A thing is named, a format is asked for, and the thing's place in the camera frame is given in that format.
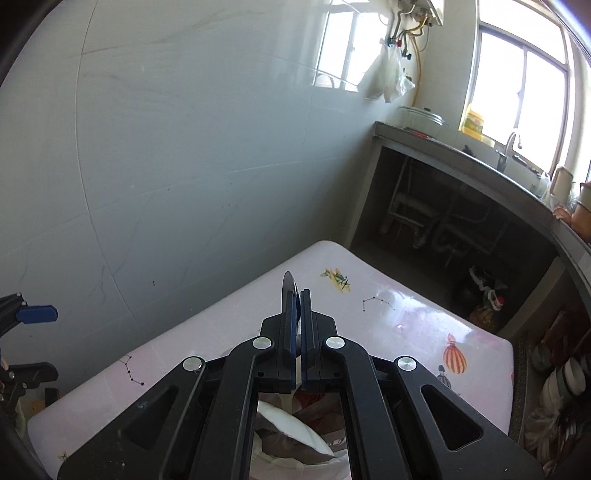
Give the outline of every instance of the sink cabinet opening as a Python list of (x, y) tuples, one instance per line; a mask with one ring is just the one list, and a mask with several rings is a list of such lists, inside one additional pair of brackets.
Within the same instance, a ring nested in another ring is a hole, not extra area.
[(502, 303), (479, 325), (492, 333), (515, 315), (557, 256), (546, 237), (494, 200), (387, 148), (351, 250), (464, 319), (483, 304), (483, 292), (473, 288), (476, 271), (495, 290), (496, 305)]

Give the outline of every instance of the countertop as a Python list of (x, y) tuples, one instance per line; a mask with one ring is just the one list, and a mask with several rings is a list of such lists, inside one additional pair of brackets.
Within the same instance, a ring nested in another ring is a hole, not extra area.
[(569, 271), (591, 315), (591, 248), (550, 209), (521, 185), (449, 145), (376, 122), (374, 137), (382, 147), (422, 161), (466, 183), (529, 223), (548, 238)]

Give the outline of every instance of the hot air balloon print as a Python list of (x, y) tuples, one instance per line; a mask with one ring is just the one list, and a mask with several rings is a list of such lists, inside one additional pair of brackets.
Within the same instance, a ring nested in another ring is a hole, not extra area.
[(456, 338), (450, 333), (447, 335), (449, 345), (443, 352), (443, 361), (451, 372), (455, 374), (462, 374), (466, 371), (468, 362), (466, 357), (456, 346)]
[(445, 385), (447, 388), (451, 389), (452, 388), (452, 383), (449, 381), (449, 379), (446, 377), (445, 375), (445, 368), (443, 368), (443, 365), (439, 365), (439, 375), (437, 376), (437, 378), (439, 379), (439, 381), (441, 381), (441, 383), (443, 385)]

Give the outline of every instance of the constellation print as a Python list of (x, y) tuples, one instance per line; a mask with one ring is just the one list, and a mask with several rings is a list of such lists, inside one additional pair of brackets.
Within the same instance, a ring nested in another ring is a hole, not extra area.
[(370, 300), (379, 300), (379, 301), (383, 301), (384, 303), (387, 303), (388, 306), (392, 309), (393, 312), (396, 312), (396, 309), (394, 307), (392, 307), (392, 304), (390, 302), (388, 302), (387, 300), (383, 300), (383, 299), (379, 299), (377, 297), (371, 297), (370, 299), (365, 299), (363, 301), (363, 311), (365, 312), (365, 302), (366, 301), (370, 301)]
[(129, 361), (131, 360), (131, 355), (125, 355), (127, 357), (127, 360), (125, 360), (125, 362), (123, 360), (119, 360), (119, 362), (121, 362), (122, 364), (125, 365), (125, 368), (127, 369), (127, 374), (129, 375), (129, 379), (134, 382), (137, 383), (138, 385), (141, 385), (142, 387), (144, 386), (144, 382), (138, 382), (137, 380), (134, 380), (134, 378), (131, 376), (131, 370), (129, 370)]

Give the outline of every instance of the faucet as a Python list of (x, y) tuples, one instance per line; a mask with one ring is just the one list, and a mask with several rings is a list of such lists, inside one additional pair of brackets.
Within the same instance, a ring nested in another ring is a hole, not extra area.
[(517, 148), (523, 148), (523, 147), (521, 146), (521, 134), (520, 134), (520, 133), (519, 133), (517, 130), (513, 130), (513, 131), (511, 132), (511, 134), (509, 135), (509, 138), (507, 139), (507, 144), (505, 145), (505, 151), (503, 152), (503, 153), (505, 154), (505, 156), (507, 156), (507, 155), (508, 155), (508, 153), (509, 153), (509, 150), (511, 150), (511, 151), (513, 151), (513, 153), (515, 153), (515, 150), (513, 150), (513, 149), (511, 148), (511, 143), (513, 142), (513, 140), (514, 140), (516, 137), (519, 137), (519, 141), (518, 141), (518, 143), (517, 143)]
[(513, 143), (513, 140), (516, 139), (517, 137), (519, 137), (517, 148), (522, 148), (521, 147), (521, 134), (517, 130), (513, 130), (511, 132), (511, 134), (509, 135), (509, 138), (507, 139), (507, 144), (505, 145), (505, 149), (502, 152), (499, 150), (496, 151), (499, 154), (499, 161), (496, 165), (496, 169), (498, 171), (500, 171), (501, 173), (505, 172), (505, 167), (507, 165), (507, 157), (509, 156), (509, 150), (511, 150), (515, 154), (515, 151), (511, 148), (511, 144)]

